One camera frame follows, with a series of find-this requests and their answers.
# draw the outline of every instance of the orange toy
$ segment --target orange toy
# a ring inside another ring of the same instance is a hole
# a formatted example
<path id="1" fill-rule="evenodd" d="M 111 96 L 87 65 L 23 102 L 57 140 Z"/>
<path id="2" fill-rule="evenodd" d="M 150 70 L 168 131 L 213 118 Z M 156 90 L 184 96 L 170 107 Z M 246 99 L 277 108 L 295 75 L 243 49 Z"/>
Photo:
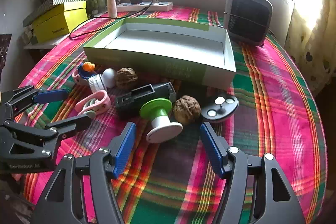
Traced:
<path id="1" fill-rule="evenodd" d="M 87 72 L 93 72 L 95 70 L 96 65 L 91 62 L 85 62 L 83 64 L 83 70 Z"/>

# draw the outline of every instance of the colorful tablecloth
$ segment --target colorful tablecloth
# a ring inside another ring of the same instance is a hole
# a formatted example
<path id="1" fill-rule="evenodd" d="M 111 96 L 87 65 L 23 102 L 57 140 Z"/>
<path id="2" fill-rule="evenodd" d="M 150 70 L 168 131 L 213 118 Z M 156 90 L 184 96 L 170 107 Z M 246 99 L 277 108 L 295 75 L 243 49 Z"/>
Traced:
<path id="1" fill-rule="evenodd" d="M 219 25 L 223 18 L 215 12 L 174 7 L 169 12 L 146 13 L 142 17 L 187 20 Z M 76 31 L 86 32 L 107 26 L 113 20 L 95 19 Z M 18 120 L 44 128 L 49 122 L 77 115 L 74 105 L 90 94 L 86 87 L 74 84 L 71 73 L 86 58 L 83 45 L 96 34 L 65 39 L 51 50 L 27 75 L 23 85 L 42 89 L 66 88 L 70 95 L 64 102 L 36 105 Z M 245 153 L 275 155 L 294 188 L 307 223 L 319 213 L 326 186 L 326 144 L 324 132 L 310 91 L 287 53 L 275 38 L 267 36 L 263 47 L 233 43 L 237 74 L 228 90 L 239 99 L 234 115 L 214 126 L 230 145 Z M 142 75 L 150 83 L 159 76 Z M 217 90 L 194 88 L 172 80 L 179 95 L 208 96 Z M 110 90 L 114 101 L 121 91 Z M 139 117 L 135 145 L 125 172 L 112 181 L 119 207 L 126 223 L 211 223 L 220 201 L 225 181 L 211 169 L 202 142 L 199 125 L 192 124 L 173 140 L 162 144 L 146 142 L 151 129 Z M 90 155 L 121 133 L 127 121 L 118 118 L 115 108 L 99 115 L 90 128 L 64 140 L 58 151 L 59 162 L 66 153 Z M 36 203 L 51 173 L 28 174 L 25 197 Z M 89 178 L 84 178 L 88 218 L 94 216 Z M 247 223 L 252 199 L 249 179 L 242 223 Z"/>

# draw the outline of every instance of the yellow shoe box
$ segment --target yellow shoe box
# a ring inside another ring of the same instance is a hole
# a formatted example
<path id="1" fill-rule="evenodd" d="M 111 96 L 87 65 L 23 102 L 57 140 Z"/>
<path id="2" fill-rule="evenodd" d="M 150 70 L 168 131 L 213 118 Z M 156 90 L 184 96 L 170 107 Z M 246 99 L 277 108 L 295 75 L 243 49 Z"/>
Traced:
<path id="1" fill-rule="evenodd" d="M 65 2 L 41 15 L 32 23 L 39 43 L 70 33 L 87 20 L 86 1 Z"/>

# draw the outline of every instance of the space heater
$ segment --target space heater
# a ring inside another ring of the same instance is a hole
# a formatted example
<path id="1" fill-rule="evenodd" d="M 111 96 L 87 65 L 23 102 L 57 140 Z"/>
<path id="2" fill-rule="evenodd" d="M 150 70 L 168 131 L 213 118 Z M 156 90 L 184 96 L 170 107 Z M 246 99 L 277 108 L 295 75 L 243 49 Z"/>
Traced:
<path id="1" fill-rule="evenodd" d="M 223 27 L 232 41 L 263 44 L 272 17 L 268 0 L 226 0 Z"/>

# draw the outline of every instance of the white egg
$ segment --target white egg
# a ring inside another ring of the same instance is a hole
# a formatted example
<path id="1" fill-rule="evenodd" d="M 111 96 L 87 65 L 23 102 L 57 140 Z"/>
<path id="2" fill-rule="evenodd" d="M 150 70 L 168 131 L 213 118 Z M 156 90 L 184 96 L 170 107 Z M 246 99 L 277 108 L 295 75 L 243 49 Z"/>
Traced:
<path id="1" fill-rule="evenodd" d="M 113 88 L 116 85 L 115 76 L 116 71 L 114 69 L 106 69 L 103 72 L 103 83 L 107 88 Z"/>

